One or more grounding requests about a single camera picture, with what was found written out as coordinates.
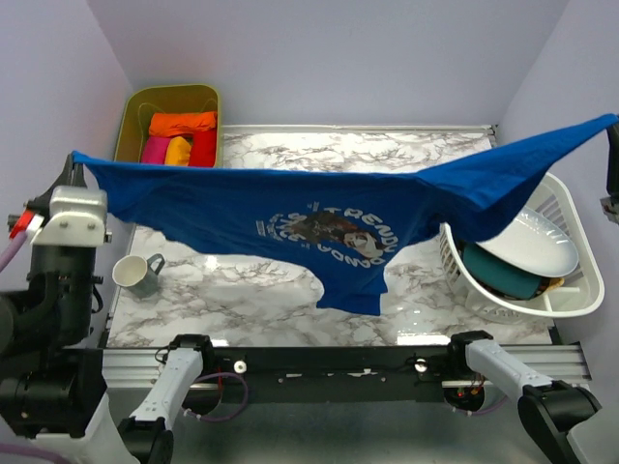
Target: white mug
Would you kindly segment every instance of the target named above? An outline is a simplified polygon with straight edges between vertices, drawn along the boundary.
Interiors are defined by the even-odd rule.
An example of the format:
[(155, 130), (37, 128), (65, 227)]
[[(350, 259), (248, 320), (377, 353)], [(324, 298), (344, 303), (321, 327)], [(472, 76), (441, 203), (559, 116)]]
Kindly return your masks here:
[[(160, 261), (157, 268), (152, 266)], [(148, 259), (129, 255), (120, 259), (112, 270), (112, 278), (116, 285), (126, 288), (138, 298), (147, 298), (157, 293), (159, 288), (159, 273), (163, 269), (165, 259), (160, 253)]]

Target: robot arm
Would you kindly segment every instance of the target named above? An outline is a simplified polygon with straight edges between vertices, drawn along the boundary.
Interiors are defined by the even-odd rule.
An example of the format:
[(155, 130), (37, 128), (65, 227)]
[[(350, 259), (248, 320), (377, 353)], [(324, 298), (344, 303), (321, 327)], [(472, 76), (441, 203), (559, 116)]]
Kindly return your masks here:
[(531, 369), (487, 333), (452, 337), (452, 353), (517, 403), (524, 429), (553, 464), (619, 461), (619, 408), (606, 408), (583, 387)]
[(104, 394), (82, 437), (39, 433), (32, 443), (80, 464), (169, 464), (174, 450), (174, 421), (213, 345), (206, 335), (178, 335), (168, 349), (157, 383), (118, 428)]

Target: white plate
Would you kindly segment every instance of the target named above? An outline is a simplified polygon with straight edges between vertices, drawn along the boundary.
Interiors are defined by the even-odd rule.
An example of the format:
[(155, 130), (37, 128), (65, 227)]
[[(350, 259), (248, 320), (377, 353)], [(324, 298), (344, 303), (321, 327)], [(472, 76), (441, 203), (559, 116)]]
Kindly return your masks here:
[(478, 245), (512, 266), (538, 276), (563, 277), (578, 265), (578, 250), (572, 239), (526, 207), (503, 232)]

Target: screw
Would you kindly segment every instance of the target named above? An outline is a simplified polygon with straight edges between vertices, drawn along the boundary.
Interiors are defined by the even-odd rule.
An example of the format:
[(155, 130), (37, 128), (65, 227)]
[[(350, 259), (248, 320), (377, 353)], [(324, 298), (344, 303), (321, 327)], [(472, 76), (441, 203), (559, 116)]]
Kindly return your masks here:
[(244, 374), (248, 370), (248, 365), (245, 364), (245, 361), (237, 361), (234, 363), (234, 371), (237, 374)]
[(420, 374), (423, 374), (427, 371), (427, 361), (421, 358), (415, 361), (415, 370)]

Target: mug handle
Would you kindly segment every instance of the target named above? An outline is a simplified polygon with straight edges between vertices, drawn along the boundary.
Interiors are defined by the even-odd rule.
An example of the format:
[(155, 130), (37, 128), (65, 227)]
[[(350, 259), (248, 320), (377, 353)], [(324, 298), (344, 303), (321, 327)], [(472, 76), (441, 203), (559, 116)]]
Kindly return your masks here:
[(156, 275), (159, 275), (159, 273), (162, 271), (163, 269), (163, 265), (165, 264), (165, 258), (163, 258), (163, 255), (161, 253), (157, 253), (154, 254), (153, 256), (151, 256), (150, 258), (148, 258), (146, 260), (146, 263), (148, 264), (148, 267), (152, 269), (153, 263), (155, 263), (155, 261), (157, 260), (161, 260), (160, 263), (157, 265), (156, 269), (153, 269), (153, 272)]

